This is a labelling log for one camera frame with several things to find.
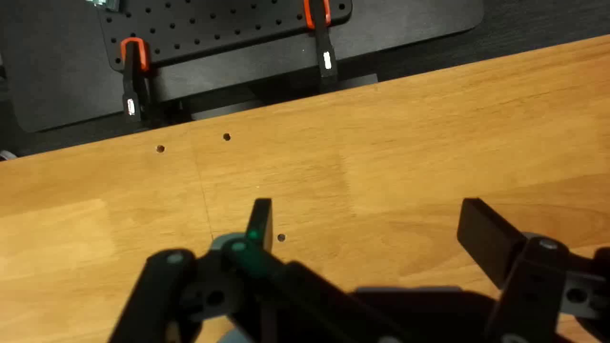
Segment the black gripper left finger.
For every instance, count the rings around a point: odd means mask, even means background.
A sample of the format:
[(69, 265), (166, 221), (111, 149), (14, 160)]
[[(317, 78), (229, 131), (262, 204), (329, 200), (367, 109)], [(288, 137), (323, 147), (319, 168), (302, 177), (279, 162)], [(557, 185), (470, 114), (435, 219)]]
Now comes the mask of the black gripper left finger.
[(243, 232), (222, 234), (212, 244), (220, 261), (216, 288), (227, 297), (277, 295), (296, 299), (298, 284), (288, 265), (271, 253), (273, 246), (273, 200), (256, 198)]

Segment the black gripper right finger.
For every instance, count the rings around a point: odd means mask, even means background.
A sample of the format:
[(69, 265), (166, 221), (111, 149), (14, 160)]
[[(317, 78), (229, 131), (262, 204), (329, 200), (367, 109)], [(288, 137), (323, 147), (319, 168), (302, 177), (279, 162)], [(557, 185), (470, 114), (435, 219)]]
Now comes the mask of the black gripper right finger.
[(483, 198), (462, 202), (458, 242), (500, 290), (527, 282), (565, 288), (567, 246), (519, 230)]

